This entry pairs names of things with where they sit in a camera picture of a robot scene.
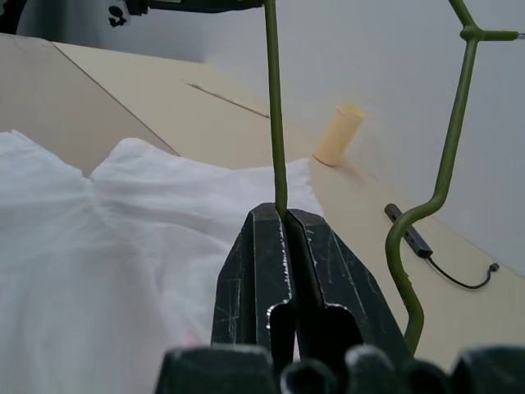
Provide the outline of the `cream plastic cup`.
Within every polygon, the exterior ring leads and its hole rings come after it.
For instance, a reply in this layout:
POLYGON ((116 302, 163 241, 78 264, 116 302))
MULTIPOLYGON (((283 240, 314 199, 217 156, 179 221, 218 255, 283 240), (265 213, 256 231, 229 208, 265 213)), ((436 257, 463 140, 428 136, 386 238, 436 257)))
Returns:
POLYGON ((326 166, 337 166, 367 118, 367 113, 357 106, 337 105, 313 157, 326 166))

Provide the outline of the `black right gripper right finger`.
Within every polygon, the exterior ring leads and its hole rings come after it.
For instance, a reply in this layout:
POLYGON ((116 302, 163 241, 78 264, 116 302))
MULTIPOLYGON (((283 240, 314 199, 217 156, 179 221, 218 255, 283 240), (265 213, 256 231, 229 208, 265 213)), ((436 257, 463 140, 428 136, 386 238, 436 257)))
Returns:
POLYGON ((383 350, 395 364, 410 360, 411 352, 374 276, 325 219, 291 209, 285 233, 300 354, 342 365, 347 350, 368 344, 383 350))

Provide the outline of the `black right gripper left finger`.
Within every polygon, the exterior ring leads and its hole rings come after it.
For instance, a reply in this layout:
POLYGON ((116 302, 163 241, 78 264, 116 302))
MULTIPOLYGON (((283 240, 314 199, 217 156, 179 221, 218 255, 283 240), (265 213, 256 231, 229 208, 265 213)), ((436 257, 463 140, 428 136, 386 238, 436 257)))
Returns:
POLYGON ((248 212, 217 278, 211 343, 260 346, 274 365, 294 356, 294 285, 273 203, 248 212))

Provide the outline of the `green wire hanger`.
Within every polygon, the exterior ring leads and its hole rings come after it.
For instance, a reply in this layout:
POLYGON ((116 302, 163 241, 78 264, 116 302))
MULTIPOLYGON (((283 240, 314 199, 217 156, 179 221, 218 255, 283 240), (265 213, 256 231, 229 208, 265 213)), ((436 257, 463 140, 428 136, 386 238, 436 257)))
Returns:
MULTIPOLYGON (((418 296, 413 289, 412 283, 409 280, 409 276, 405 272, 402 264, 400 254, 400 242, 402 236, 415 222, 428 218, 438 212, 444 205, 449 194, 478 44, 480 42, 510 42, 518 39, 525 39, 525 33, 519 33, 517 31, 484 30, 474 21, 463 0, 449 0, 449 3, 454 14, 462 25, 460 38, 465 42, 465 50, 435 188, 431 198, 426 203, 411 208, 395 221, 386 236, 385 243, 387 266, 409 317, 404 332, 404 339, 412 354, 415 353, 422 335, 424 312, 418 296)), ((281 108, 276 0, 262 0, 262 4, 265 14, 267 42, 268 88, 275 201, 277 212, 280 215, 284 215, 287 210, 288 195, 281 108)))

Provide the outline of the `white shorts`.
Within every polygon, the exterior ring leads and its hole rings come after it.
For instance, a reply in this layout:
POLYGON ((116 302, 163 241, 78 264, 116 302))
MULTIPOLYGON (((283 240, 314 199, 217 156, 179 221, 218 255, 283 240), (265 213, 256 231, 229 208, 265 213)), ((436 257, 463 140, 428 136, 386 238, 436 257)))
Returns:
POLYGON ((206 345, 217 275, 270 167, 230 170, 136 138, 91 174, 0 133, 0 394, 153 394, 206 345))

